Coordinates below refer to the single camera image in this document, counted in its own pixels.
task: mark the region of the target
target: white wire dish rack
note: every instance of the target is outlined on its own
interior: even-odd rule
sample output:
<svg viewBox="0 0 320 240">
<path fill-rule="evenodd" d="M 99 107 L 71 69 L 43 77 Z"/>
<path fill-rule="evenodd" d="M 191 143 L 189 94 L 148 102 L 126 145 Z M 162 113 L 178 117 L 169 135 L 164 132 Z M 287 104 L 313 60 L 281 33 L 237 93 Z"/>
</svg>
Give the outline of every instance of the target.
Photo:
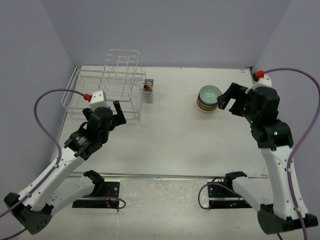
<svg viewBox="0 0 320 240">
<path fill-rule="evenodd" d="M 127 120 L 140 121 L 146 73 L 139 58 L 139 51 L 110 49 L 104 66 L 76 66 L 67 88 L 88 94 L 103 90 L 114 113 L 112 102 L 119 101 Z M 88 102 L 82 96 L 65 92 L 61 103 L 70 116 L 84 118 Z"/>
</svg>

